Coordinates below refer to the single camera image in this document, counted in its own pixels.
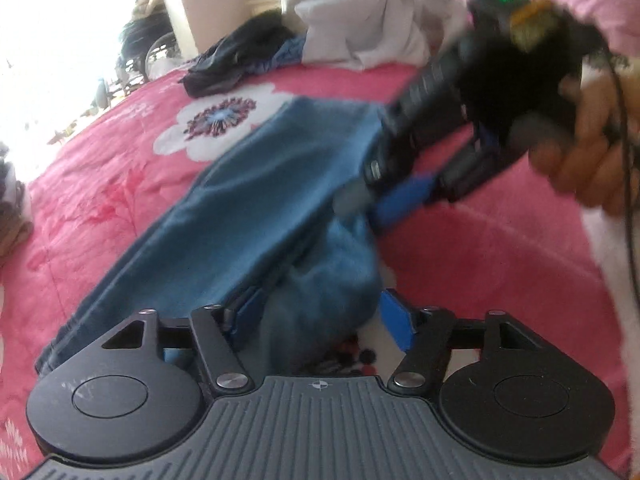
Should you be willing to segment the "person right hand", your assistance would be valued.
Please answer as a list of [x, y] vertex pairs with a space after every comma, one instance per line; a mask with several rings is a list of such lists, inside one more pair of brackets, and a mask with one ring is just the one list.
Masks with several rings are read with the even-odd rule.
[[540, 144], [529, 152], [529, 162], [555, 192], [620, 217], [625, 210], [623, 149], [603, 133], [608, 122], [620, 121], [613, 78], [592, 76], [580, 88], [570, 84], [568, 91], [577, 103], [575, 143], [567, 150], [553, 142]]

